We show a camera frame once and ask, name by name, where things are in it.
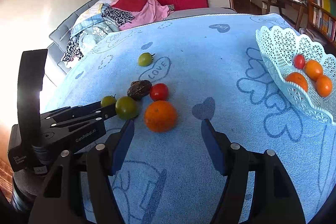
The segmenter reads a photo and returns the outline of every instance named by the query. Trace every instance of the red tomato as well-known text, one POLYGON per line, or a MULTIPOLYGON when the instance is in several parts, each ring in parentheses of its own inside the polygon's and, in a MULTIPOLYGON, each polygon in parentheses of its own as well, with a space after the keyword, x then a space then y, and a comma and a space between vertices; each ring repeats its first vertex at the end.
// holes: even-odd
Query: red tomato
POLYGON ((294 67, 297 69, 303 69, 306 64, 305 57, 301 54, 298 54, 297 56, 294 57, 294 67))
POLYGON ((168 87, 163 83, 152 86, 149 92, 149 96, 152 98, 153 101, 166 101, 168 98, 168 94, 168 87))

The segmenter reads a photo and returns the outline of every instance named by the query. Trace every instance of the leopard print clothing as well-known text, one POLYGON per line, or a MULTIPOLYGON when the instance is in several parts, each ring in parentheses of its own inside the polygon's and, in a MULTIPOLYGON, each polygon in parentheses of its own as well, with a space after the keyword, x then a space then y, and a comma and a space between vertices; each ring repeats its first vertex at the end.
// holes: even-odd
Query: leopard print clothing
POLYGON ((78 41, 74 42, 72 39, 69 40, 67 44, 67 49, 61 59, 62 62, 71 62, 74 60, 75 57, 78 57, 80 60, 84 55, 82 54, 78 41))
POLYGON ((124 25, 125 23, 130 22, 134 18, 134 16, 130 12, 123 11, 123 10, 113 8, 113 7, 107 7, 101 13, 101 16, 111 19, 111 21, 117 27, 120 27, 121 25, 124 25))

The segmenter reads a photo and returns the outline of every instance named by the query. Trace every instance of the orange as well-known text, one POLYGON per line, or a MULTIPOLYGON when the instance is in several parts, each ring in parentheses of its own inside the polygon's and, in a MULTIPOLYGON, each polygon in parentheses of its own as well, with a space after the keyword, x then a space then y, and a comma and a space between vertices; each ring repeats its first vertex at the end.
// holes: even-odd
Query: orange
POLYGON ((298 73, 298 72, 292 72, 290 74, 287 75, 286 79, 287 82, 293 82, 295 84, 298 84, 300 87, 303 88, 303 90, 305 92, 308 92, 308 84, 307 84, 307 80, 305 79, 305 77, 298 73))
POLYGON ((146 109, 144 122, 153 132, 167 132, 176 125, 176 109, 167 101, 152 102, 146 109))
POLYGON ((323 74, 323 68, 321 64, 318 63, 316 60, 309 60, 306 62, 304 72, 311 80, 316 81, 317 78, 319 78, 319 76, 323 74))
POLYGON ((321 75, 316 81, 316 91, 321 97, 330 95, 333 89, 333 82, 327 75, 321 75))

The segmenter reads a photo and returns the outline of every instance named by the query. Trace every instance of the green tomato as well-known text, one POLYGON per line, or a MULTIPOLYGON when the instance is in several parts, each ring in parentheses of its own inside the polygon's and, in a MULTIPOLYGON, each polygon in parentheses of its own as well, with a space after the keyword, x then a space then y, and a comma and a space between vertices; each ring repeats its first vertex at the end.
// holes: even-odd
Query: green tomato
POLYGON ((141 67, 147 67, 153 62, 153 56, 155 54, 150 54, 149 52, 144 52, 139 56, 138 65, 141 67))
POLYGON ((106 107, 109 105, 113 105, 117 102, 116 98, 113 96, 105 96, 101 102, 100 102, 100 106, 101 107, 106 107))
POLYGON ((128 96, 121 97, 117 100, 115 112, 122 120, 132 119, 139 114, 136 102, 128 96))

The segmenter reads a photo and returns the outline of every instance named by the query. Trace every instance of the red pillow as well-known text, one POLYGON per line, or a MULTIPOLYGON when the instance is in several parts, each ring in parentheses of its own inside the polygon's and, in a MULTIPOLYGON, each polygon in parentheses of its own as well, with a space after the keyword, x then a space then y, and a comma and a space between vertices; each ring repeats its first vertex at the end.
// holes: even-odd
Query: red pillow
POLYGON ((118 0, 118 2, 111 5, 111 7, 129 12, 140 12, 146 3, 147 0, 118 0))

